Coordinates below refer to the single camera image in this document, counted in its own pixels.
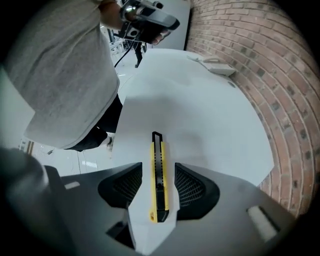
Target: brick wall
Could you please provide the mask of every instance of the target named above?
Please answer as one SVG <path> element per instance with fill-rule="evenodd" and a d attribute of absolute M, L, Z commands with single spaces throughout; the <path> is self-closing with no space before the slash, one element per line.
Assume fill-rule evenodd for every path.
<path fill-rule="evenodd" d="M 270 0 L 191 0 L 187 50 L 217 55 L 256 110 L 274 168 L 260 188 L 297 216 L 320 170 L 320 74 L 302 35 Z"/>

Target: black pants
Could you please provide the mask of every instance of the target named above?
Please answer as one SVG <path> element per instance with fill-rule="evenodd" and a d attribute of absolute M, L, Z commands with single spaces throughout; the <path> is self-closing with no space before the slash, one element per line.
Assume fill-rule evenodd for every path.
<path fill-rule="evenodd" d="M 82 152 L 84 150 L 94 149 L 108 137 L 108 133 L 115 133 L 122 110 L 122 103 L 117 95 L 104 112 L 103 116 L 96 123 L 96 125 L 89 131 L 89 133 L 77 145 L 68 148 L 68 150 L 76 150 Z"/>
<path fill-rule="evenodd" d="M 138 61 L 138 64 L 141 62 L 142 60 L 142 53 L 141 53 L 141 42 L 138 42 L 138 43 L 135 43 L 133 46 L 134 46 L 134 51 L 135 51 L 135 56 L 136 56 L 136 59 Z M 144 45 L 143 47 L 143 51 L 146 52 L 147 51 L 147 46 Z"/>
<path fill-rule="evenodd" d="M 136 59 L 138 60 L 138 64 L 142 61 L 142 53 L 141 53 L 141 42 L 138 42 L 137 44 L 135 44 L 135 56 Z"/>

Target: black device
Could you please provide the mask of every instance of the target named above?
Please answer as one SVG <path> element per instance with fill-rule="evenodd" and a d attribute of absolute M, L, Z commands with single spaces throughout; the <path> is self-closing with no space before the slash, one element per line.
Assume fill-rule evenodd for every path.
<path fill-rule="evenodd" d="M 168 36 L 171 31 L 179 27 L 180 22 L 172 15 L 165 13 L 161 9 L 163 4 L 147 0 L 128 0 L 120 10 L 120 17 L 123 20 L 123 26 L 117 37 L 131 41 L 146 42 L 151 44 L 152 41 L 164 33 Z M 135 20 L 127 19 L 127 12 L 135 10 Z"/>

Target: yellow utility knife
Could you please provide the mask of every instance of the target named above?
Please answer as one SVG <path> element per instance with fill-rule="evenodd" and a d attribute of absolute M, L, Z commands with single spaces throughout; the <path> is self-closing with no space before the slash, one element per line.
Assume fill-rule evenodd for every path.
<path fill-rule="evenodd" d="M 167 187 L 167 162 L 162 134 L 154 131 L 150 149 L 151 156 L 151 198 L 150 220 L 165 222 L 169 215 Z"/>

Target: white table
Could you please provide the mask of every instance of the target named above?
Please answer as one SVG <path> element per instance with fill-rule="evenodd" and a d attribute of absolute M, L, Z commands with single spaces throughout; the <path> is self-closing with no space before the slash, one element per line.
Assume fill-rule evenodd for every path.
<path fill-rule="evenodd" d="M 274 166 L 264 128 L 240 89 L 187 58 L 198 54 L 149 49 L 130 80 L 114 140 L 115 166 L 142 162 L 142 185 L 129 207 L 136 250 L 150 254 L 176 225 L 174 164 L 236 176 L 258 185 Z M 170 214 L 149 220 L 152 132 L 166 143 Z"/>
<path fill-rule="evenodd" d="M 124 41 L 125 41 L 124 39 L 119 39 L 113 43 L 109 43 L 110 50 L 112 50 L 115 47 L 121 46 L 121 52 L 123 52 L 125 50 Z"/>

